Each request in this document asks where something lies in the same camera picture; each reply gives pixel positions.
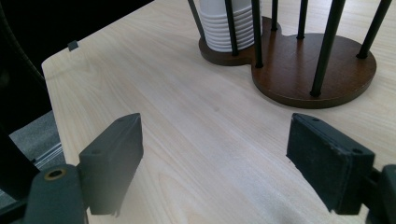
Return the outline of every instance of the stacked paper cups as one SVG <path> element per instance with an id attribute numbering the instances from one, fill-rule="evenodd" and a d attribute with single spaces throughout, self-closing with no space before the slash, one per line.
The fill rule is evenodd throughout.
<path id="1" fill-rule="evenodd" d="M 238 49 L 245 49 L 254 44 L 251 0 L 233 0 L 232 2 L 236 43 Z M 224 0 L 200 0 L 200 18 L 207 45 L 218 52 L 231 52 L 231 38 Z"/>

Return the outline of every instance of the round wooden base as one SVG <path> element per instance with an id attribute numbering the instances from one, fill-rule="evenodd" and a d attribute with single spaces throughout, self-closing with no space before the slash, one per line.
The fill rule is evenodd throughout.
<path id="1" fill-rule="evenodd" d="M 253 82 L 267 97 L 300 108 L 326 108 L 345 104 L 361 95 L 370 85 L 376 70 L 371 52 L 358 59 L 361 44 L 336 36 L 332 45 L 321 95 L 309 94 L 314 82 L 324 34 L 283 36 L 280 26 L 271 31 L 271 19 L 262 18 L 263 68 L 255 67 L 254 47 L 239 51 L 238 56 L 220 53 L 199 41 L 201 54 L 208 61 L 226 66 L 251 64 Z"/>

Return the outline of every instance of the wooden base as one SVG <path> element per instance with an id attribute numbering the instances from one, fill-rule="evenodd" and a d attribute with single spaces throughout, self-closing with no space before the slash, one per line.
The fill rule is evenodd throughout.
<path id="1" fill-rule="evenodd" d="M 358 59 L 361 44 L 336 36 L 328 63 L 321 95 L 309 94 L 314 82 L 318 56 L 324 34 L 307 34 L 299 40 L 296 35 L 283 36 L 280 25 L 271 31 L 271 19 L 262 18 L 263 68 L 255 67 L 254 47 L 242 49 L 238 56 L 220 53 L 199 41 L 202 56 L 208 61 L 226 66 L 251 64 L 253 82 L 267 97 L 300 108 L 326 108 L 345 104 L 369 87 L 376 70 L 371 52 Z"/>

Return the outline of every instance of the wooden table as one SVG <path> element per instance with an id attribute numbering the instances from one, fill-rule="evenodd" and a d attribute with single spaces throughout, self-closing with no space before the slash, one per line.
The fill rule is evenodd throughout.
<path id="1" fill-rule="evenodd" d="M 323 33 L 330 2 L 310 2 L 307 32 Z M 299 4 L 279 3 L 284 35 L 297 33 Z M 362 42 L 377 5 L 348 0 L 338 34 Z M 372 47 L 369 90 L 320 110 L 269 100 L 248 65 L 203 59 L 187 1 L 156 0 L 51 56 L 43 69 L 67 162 L 113 120 L 142 115 L 145 155 L 121 214 L 90 223 L 363 223 L 364 207 L 330 214 L 285 156 L 290 117 L 324 119 L 375 152 L 377 169 L 395 163 L 395 24 L 393 4 Z"/>

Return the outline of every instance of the light wood tabletop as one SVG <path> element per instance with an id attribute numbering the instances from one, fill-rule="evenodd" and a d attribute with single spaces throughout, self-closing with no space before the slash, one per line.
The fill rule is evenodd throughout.
<path id="1" fill-rule="evenodd" d="M 338 34 L 362 43 L 378 3 L 346 1 Z M 330 4 L 309 2 L 308 33 L 324 32 Z M 297 34 L 299 8 L 279 1 L 283 35 Z M 318 110 L 263 96 L 250 65 L 207 62 L 186 0 L 156 0 L 51 56 L 42 66 L 68 163 L 113 120 L 142 117 L 145 155 L 120 216 L 90 223 L 364 223 L 364 206 L 359 216 L 329 213 L 286 157 L 290 118 L 323 119 L 370 148 L 377 169 L 396 163 L 395 25 L 393 4 L 371 49 L 369 89 Z"/>

